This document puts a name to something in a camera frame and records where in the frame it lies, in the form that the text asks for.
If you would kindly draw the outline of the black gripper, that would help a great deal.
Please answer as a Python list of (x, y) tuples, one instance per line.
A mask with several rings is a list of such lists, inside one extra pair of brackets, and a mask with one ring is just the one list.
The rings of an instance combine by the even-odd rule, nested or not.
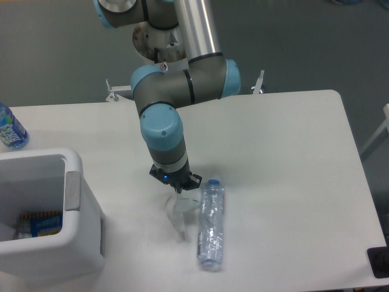
[(153, 164), (150, 169), (150, 175), (163, 184), (176, 187), (177, 193), (198, 189), (202, 182), (202, 177), (197, 174), (192, 174), (187, 165), (184, 165), (178, 171), (166, 172), (164, 169), (158, 168)]

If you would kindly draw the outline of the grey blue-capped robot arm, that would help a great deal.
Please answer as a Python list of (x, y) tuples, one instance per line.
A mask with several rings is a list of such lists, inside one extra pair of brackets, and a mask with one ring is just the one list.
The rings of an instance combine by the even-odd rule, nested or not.
[(210, 1), (95, 1), (105, 27), (142, 22), (167, 32), (179, 29), (187, 68), (168, 71), (160, 64), (136, 69), (130, 79), (140, 132), (153, 165), (150, 175), (177, 193), (197, 189), (201, 177), (191, 172), (178, 108), (239, 93), (238, 65), (223, 56)]

